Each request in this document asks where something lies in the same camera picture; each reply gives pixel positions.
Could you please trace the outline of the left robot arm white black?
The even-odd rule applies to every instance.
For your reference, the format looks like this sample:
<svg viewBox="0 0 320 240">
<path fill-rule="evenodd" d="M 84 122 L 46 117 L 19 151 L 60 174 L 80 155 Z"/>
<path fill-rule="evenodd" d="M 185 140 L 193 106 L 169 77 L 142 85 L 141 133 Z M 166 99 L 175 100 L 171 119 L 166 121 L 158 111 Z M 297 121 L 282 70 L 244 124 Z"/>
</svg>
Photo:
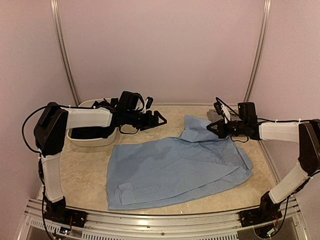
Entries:
<svg viewBox="0 0 320 240">
<path fill-rule="evenodd" d="M 95 101 L 91 107 L 62 106 L 50 102 L 34 128 L 35 144 L 38 148 L 38 173 L 43 185 L 42 219 L 70 227 L 83 228 L 87 213 L 66 207 L 60 178 L 60 158 L 68 130 L 100 130 L 108 137 L 115 129 L 130 125 L 137 131 L 145 131 L 167 123 L 157 111 L 151 111 L 153 98 L 143 97 L 137 92 L 123 91 L 119 98 Z"/>
</svg>

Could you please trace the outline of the light blue long sleeve shirt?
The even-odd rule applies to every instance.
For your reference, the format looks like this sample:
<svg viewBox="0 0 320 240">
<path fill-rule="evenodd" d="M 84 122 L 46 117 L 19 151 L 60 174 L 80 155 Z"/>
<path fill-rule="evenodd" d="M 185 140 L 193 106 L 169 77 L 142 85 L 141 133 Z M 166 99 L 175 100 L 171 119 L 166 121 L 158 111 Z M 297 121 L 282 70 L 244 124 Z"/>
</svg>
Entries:
<svg viewBox="0 0 320 240">
<path fill-rule="evenodd" d="M 166 207 L 233 189 L 252 176 L 253 164 L 230 137 L 207 130 L 209 121 L 184 117 L 178 137 L 116 145 L 107 169 L 108 208 Z"/>
</svg>

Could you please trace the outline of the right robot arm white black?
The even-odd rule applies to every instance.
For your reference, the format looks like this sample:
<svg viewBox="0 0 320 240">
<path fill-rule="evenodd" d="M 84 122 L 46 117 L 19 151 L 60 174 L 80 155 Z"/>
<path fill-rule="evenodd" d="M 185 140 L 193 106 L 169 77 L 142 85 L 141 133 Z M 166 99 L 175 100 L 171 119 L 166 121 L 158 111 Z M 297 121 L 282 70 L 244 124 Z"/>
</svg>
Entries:
<svg viewBox="0 0 320 240">
<path fill-rule="evenodd" d="M 234 111 L 217 98 L 213 104 L 222 118 L 210 123 L 207 130 L 220 139 L 245 136 L 256 141 L 283 141 L 299 145 L 299 157 L 293 169 L 260 199 L 259 207 L 239 212 L 242 227 L 280 219 L 280 206 L 298 193 L 320 172 L 320 121 L 268 120 L 259 118 L 253 102 L 240 102 Z"/>
</svg>

